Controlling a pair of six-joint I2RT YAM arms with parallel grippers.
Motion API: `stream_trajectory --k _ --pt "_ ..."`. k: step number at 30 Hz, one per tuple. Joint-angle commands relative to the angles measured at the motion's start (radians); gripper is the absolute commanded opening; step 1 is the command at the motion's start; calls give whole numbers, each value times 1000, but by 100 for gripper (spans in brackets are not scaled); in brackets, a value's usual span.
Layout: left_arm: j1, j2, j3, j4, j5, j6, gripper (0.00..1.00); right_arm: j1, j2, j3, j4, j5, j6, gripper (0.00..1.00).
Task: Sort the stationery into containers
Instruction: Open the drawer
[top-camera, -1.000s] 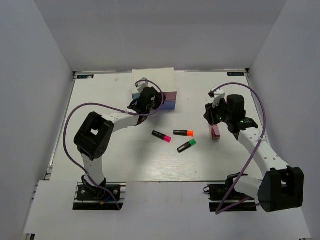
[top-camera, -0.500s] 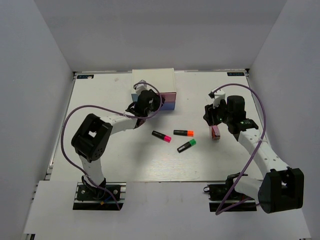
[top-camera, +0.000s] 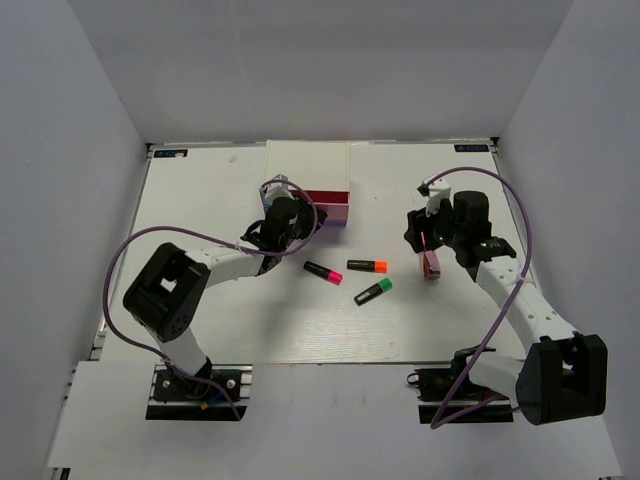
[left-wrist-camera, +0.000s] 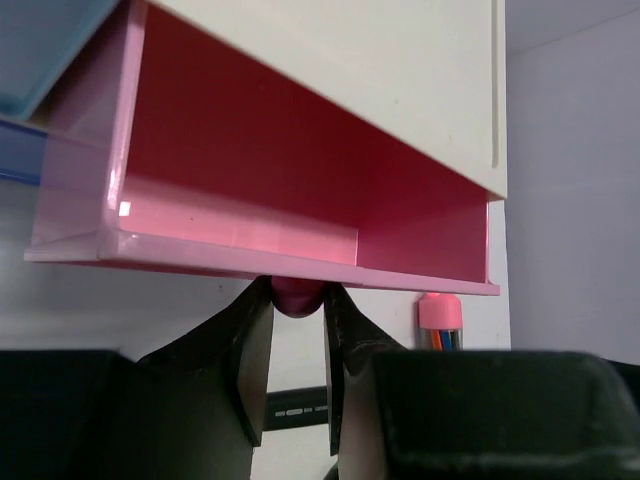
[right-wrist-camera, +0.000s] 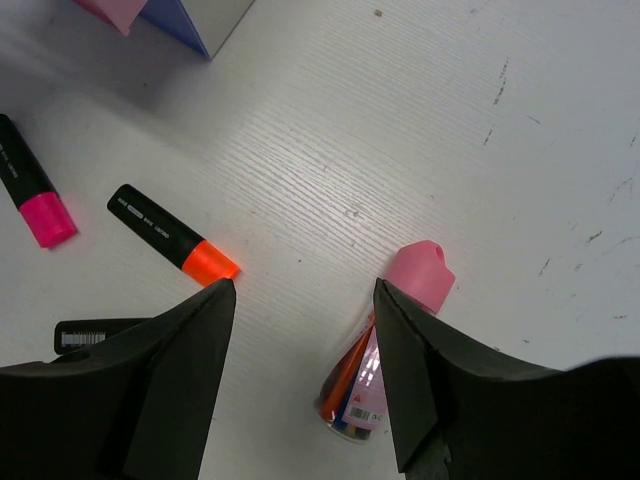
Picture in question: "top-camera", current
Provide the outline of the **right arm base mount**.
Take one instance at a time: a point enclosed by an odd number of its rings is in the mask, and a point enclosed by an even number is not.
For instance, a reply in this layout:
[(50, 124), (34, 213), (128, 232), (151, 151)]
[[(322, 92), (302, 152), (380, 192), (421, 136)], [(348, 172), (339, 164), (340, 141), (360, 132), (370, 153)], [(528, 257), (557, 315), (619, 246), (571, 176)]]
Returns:
[[(409, 387), (417, 391), (418, 416), (422, 425), (429, 425), (447, 392), (454, 383), (454, 375), (451, 368), (442, 365), (418, 366), (406, 377)], [(481, 401), (495, 396), (496, 392), (486, 387), (472, 385), (465, 381), (454, 394), (446, 407), (442, 417), (453, 415), (459, 411), (471, 408)], [(498, 395), (498, 399), (453, 420), (454, 424), (497, 424), (512, 423), (514, 421), (515, 407), (507, 397)]]

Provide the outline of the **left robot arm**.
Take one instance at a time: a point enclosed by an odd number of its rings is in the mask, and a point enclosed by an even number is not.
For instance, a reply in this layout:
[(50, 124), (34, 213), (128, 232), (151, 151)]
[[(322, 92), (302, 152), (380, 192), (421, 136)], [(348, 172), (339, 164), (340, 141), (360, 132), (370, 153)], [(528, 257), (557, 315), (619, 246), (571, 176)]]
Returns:
[(211, 361), (190, 327), (205, 290), (266, 274), (292, 243), (308, 239), (326, 218), (303, 198), (283, 196), (247, 228), (237, 248), (185, 251), (166, 242), (156, 249), (124, 294), (123, 306), (156, 341), (188, 398), (202, 398), (211, 387)]

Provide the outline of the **pink lid clear stationery case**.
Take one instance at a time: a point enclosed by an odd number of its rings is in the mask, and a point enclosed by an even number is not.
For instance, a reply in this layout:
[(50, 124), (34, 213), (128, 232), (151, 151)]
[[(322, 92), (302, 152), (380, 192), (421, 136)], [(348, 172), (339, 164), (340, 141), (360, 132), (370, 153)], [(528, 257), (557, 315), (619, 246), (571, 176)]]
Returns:
[(425, 234), (421, 234), (421, 240), (424, 250), (421, 255), (423, 276), (428, 281), (438, 280), (441, 276), (441, 267), (439, 259), (433, 250), (429, 250), (426, 246)]

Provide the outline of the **pink drawer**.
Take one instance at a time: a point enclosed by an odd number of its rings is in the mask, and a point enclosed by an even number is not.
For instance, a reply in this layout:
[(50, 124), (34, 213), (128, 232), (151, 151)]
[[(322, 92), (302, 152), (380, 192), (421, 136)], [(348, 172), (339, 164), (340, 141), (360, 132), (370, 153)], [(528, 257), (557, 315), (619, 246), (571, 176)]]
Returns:
[(325, 225), (345, 227), (350, 208), (349, 191), (307, 190), (319, 211), (326, 213)]

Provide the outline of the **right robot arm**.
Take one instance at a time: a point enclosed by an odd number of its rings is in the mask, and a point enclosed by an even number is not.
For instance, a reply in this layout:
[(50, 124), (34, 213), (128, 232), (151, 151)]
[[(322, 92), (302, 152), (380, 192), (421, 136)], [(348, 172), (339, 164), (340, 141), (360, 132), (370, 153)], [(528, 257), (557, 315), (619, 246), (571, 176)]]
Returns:
[(499, 307), (526, 354), (503, 356), (482, 341), (457, 351), (444, 399), (472, 399), (488, 389), (514, 401), (533, 425), (598, 416), (606, 406), (608, 350), (583, 335), (527, 279), (515, 250), (492, 233), (488, 197), (424, 187), (427, 204), (408, 213), (405, 240), (417, 253), (450, 248), (458, 265)]

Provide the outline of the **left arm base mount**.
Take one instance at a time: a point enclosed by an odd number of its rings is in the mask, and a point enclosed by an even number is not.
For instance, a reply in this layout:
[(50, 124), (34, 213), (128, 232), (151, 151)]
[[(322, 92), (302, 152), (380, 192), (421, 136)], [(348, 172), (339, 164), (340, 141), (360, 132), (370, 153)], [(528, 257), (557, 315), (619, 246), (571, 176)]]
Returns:
[(236, 422), (246, 413), (252, 386), (251, 365), (214, 365), (211, 380), (230, 397), (232, 407), (215, 386), (179, 377), (156, 365), (145, 419), (150, 421)]

